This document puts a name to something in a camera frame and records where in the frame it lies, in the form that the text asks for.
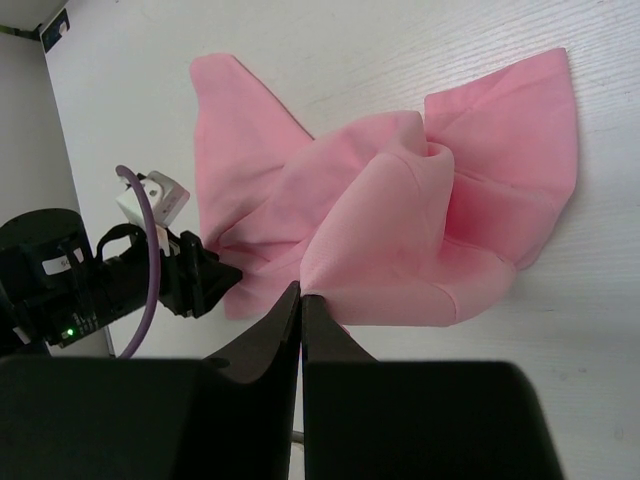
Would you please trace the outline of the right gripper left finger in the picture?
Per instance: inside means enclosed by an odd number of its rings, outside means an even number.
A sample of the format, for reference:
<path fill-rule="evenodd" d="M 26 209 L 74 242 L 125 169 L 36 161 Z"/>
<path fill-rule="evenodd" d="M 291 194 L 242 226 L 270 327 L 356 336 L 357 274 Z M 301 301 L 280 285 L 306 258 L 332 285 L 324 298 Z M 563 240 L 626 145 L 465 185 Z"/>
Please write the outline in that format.
<path fill-rule="evenodd" d="M 253 384 L 268 376 L 289 381 L 298 368 L 299 307 L 300 285 L 294 281 L 263 318 L 205 362 L 238 384 Z"/>

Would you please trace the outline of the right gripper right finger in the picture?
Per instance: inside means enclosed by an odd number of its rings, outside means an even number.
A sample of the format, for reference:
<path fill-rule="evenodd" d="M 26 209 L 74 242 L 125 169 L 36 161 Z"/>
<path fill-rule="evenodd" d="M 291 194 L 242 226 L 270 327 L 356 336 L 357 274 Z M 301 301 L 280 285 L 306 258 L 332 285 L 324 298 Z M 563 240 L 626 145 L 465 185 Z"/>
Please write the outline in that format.
<path fill-rule="evenodd" d="M 302 298 L 302 351 L 305 363 L 375 363 L 370 355 L 338 324 L 319 295 Z"/>

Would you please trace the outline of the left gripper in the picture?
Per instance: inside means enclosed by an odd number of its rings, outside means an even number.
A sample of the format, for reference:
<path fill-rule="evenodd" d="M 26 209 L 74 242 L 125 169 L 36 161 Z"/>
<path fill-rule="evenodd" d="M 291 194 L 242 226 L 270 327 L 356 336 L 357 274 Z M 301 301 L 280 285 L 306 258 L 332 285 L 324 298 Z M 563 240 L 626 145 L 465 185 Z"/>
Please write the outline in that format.
<path fill-rule="evenodd" d="M 240 269 L 203 250 L 197 267 L 197 317 L 210 312 L 243 278 Z M 144 230 L 112 227 L 92 248 L 81 216 L 51 208 L 1 227 L 1 347 L 66 347 L 142 308 L 149 255 Z"/>

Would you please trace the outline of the pink t-shirt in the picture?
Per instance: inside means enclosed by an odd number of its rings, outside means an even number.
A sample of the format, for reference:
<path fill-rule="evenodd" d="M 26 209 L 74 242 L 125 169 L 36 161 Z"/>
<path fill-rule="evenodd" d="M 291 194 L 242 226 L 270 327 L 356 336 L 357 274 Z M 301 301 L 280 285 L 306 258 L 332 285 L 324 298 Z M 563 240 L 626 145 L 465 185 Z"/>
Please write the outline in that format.
<path fill-rule="evenodd" d="M 230 319 L 292 282 L 344 325 L 471 319 L 536 261 L 576 186 L 562 48 L 319 137 L 230 54 L 190 74 L 201 235 L 243 273 Z"/>

